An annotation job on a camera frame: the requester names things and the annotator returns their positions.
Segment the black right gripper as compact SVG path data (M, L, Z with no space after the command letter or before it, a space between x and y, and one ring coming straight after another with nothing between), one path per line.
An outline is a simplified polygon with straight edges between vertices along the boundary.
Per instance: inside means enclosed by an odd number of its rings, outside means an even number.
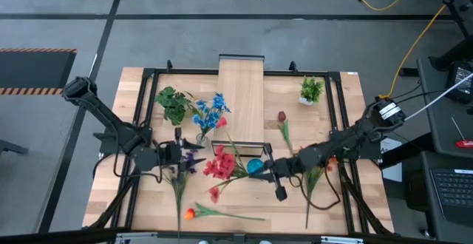
M248 177L274 183L276 187L276 198L279 201L283 201L287 198L287 192L285 187L281 184L280 179L282 177L294 177L296 174L302 172L299 159L296 157L283 157L275 160L273 158L272 147L269 143L265 143L263 149L268 159L262 163L259 170L268 171L268 173L250 174Z

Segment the white paper sheet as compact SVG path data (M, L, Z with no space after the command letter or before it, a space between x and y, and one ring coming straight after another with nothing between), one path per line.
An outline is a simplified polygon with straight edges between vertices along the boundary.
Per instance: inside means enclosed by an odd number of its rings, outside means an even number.
M398 140L385 138L381 141L381 154L395 149L401 144L402 142ZM402 163L397 163L394 166L387 167L382 170L382 173L384 178L400 183L402 181Z

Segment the grey side desk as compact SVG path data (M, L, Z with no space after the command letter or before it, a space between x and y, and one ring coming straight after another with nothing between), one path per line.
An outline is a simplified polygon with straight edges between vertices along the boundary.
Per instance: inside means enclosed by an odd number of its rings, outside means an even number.
M425 104L429 104L440 95L440 90L446 89L448 73L434 69L428 58L418 59L417 68L425 93L423 99ZM473 102L461 104L443 96L426 108L432 141L438 153L473 158L473 148L459 148L455 145L462 137L452 120L455 120L466 140L473 140L473 115L467 113L470 107L473 107Z

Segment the black aluminium table frame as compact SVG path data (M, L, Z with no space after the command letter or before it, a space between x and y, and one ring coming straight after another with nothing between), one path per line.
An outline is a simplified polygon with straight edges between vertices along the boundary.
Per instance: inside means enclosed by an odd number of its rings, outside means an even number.
M137 67L123 69L113 104L113 111L124 121L134 116L146 119L145 109L152 90L171 86L190 92L197 98L210 98L218 89L217 70L155 69L145 78ZM290 121L293 146L299 148L328 138L330 130L354 123L364 110L361 83L355 72L317 72L316 77L330 85L323 91L315 106L305 107L296 97L303 72L270 71L264 74L264 120L262 137L273 148L273 156L288 154L276 127L279 111ZM216 240L309 241L318 235L346 236L348 218L356 230L361 229L361 218L355 201L344 202L340 179L336 172L323 177L313 192L313 199L329 210L308 208L296 185L296 180L283 180L287 199L278 201L272 184L258 180L238 180L229 185L215 205L220 215L185 220L177 212L174 192L167 183L157 183L153 177L142 177L119 205L108 227L128 226L133 231L155 232L159 237L211 238Z

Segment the purple artificial flower bunch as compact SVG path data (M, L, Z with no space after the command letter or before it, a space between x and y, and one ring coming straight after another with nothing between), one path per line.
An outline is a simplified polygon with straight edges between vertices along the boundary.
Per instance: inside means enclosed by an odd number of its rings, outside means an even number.
M186 152L177 165L164 167L165 181L172 187L177 212L177 239L180 243L181 203L188 179L196 172L195 165L200 162L195 158L197 150Z

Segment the small light-green potted plant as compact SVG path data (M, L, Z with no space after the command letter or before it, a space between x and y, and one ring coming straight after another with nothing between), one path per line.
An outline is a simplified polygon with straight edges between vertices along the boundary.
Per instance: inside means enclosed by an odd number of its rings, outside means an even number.
M323 88L323 81L317 81L314 77L308 78L305 76L300 90L299 102L306 106L312 106L319 101Z

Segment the dark red artificial tulip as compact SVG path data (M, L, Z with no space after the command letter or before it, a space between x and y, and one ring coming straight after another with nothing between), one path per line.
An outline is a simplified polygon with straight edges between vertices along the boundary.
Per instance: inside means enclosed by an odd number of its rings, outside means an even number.
M277 120L278 120L278 128L280 132L282 133L282 137L285 140L289 153L292 156L294 156L293 146L292 146L292 143L290 142L290 135L289 135L289 120L287 119L284 111L280 111L278 113Z

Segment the blue artificial flower bunch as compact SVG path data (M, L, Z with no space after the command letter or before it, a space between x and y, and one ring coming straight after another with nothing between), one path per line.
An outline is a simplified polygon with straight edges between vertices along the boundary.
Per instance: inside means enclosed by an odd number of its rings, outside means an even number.
M218 92L215 92L210 101L199 99L191 110L193 112L191 120L200 128L199 140L202 140L212 129L217 128L224 113L231 113L224 95Z

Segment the laptop keyboard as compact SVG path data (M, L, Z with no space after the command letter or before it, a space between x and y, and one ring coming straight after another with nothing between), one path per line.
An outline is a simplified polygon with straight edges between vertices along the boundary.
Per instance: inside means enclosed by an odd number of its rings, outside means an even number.
M473 159L421 152L429 232L437 240L473 244Z

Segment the wooden shelf with black frame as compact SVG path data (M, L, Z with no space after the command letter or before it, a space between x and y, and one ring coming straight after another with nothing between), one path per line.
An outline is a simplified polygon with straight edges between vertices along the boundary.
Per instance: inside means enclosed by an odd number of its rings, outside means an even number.
M264 58L262 56L219 56L217 91L230 109L223 117L227 126L214 131L212 149L242 157L261 157L264 146Z

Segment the black hazard-striped floor mat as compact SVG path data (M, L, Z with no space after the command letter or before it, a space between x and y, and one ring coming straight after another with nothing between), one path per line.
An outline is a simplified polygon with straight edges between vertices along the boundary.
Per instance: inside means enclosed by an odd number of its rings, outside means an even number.
M0 48L0 95L60 95L78 51Z

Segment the black stand foot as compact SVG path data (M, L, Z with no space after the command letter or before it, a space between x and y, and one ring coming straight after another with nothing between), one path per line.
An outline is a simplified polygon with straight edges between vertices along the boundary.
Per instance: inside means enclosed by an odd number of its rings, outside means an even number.
M28 149L5 140L0 140L0 154L2 152L15 152L19 155L26 155Z

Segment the black equipment stand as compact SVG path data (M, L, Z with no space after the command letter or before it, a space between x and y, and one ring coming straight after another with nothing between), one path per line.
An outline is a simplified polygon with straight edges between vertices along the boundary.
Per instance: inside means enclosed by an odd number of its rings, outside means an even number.
M441 72L449 71L454 61L473 61L473 33L466 29L463 19L454 5L454 0L443 0L452 15L454 23L459 27L464 39L440 57L430 57L431 65Z

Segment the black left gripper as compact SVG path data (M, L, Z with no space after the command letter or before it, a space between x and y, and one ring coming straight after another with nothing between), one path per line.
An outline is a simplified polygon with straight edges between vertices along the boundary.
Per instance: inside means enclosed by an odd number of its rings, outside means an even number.
M199 150L204 149L204 146L193 143L184 144L182 129L177 127L174 129L174 140L164 141L157 145L159 169L162 170L164 166L179 164L183 149ZM189 171L190 169L193 169L195 165L202 163L203 161L205 161L205 158L187 160L184 162L183 170Z

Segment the red artificial flower bunch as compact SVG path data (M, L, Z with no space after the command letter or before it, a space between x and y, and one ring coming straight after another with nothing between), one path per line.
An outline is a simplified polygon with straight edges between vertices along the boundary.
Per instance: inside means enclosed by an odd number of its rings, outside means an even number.
M220 195L230 183L239 179L250 177L251 175L243 165L237 146L231 139L231 136L226 129L227 125L228 122L226 118L221 117L217 122L217 129L224 129L233 151L227 152L225 147L220 144L215 151L214 159L208 160L203 170L203 174L205 176L211 175L213 178L222 180L221 183L212 186L208 190L212 203L218 203Z

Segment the teal embossed glass vase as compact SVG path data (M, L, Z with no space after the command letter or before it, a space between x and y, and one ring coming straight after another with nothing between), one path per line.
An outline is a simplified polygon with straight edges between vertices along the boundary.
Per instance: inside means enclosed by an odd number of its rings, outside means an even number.
M249 174L256 174L262 167L263 162L258 158L251 159L247 163L247 171Z

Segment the red-handled screwdriver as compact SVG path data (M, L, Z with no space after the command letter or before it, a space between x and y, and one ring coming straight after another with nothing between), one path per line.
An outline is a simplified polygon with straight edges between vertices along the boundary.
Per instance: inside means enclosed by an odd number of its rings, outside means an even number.
M455 119L451 117L452 123L454 124L459 136L461 137L461 140L457 141L455 143L457 148L462 148L462 149L473 149L473 140L467 140L464 138L463 133L461 132L458 124L456 123Z

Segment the black tablet screen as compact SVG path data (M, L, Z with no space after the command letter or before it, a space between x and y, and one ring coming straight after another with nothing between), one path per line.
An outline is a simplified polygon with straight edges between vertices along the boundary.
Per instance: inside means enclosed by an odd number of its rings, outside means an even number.
M460 83L473 73L473 61L454 61L449 68L446 88L449 89ZM473 101L473 76L459 84L446 94L446 97L461 104Z

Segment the dark-green leafy potted plant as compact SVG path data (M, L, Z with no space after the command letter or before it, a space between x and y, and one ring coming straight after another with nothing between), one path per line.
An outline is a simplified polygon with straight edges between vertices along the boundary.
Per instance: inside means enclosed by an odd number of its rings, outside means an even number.
M191 109L194 96L189 92L178 92L173 87L165 87L154 97L154 101L162 106L163 119L178 126L183 121L188 109Z

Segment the orange artificial flower bunch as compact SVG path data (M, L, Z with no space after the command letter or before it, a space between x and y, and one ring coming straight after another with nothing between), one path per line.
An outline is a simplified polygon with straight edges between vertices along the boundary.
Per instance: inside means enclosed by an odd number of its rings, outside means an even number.
M327 176L328 172L332 172L334 168L338 165L338 161L336 160L335 157L331 157L326 163L325 166L319 167L316 166L309 172L305 172L302 176L302 181L304 182L304 188L302 188L302 192L304 197L307 200L307 207L306 207L306 218L305 218L305 228L308 228L308 223L309 223L309 214L310 214L310 207L314 207L315 209L318 210L328 210L331 209L334 205L340 203L341 199L339 197L338 192L334 189L332 183L330 182L329 178L327 178L327 182L329 183L330 188L333 190L336 196L336 201L334 203L331 203L330 205L326 207L320 207L316 206L311 202L311 197L313 190L315 189L315 186L317 182L319 181L319 178L325 174Z

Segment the orange artificial tulip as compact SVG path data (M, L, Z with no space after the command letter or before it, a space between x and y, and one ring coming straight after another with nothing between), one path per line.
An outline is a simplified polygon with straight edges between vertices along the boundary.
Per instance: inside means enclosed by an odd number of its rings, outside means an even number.
M235 215L235 214L228 214L224 213L221 211L217 211L215 209L210 209L207 208L199 203L195 203L196 208L189 208L185 214L184 218L186 220L193 220L197 219L200 217L208 217L208 216L223 216L223 217L232 217L232 218L239 218L243 220L258 220L258 221L264 221L263 218L258 218L258 217L246 217L246 216L241 216L241 215Z

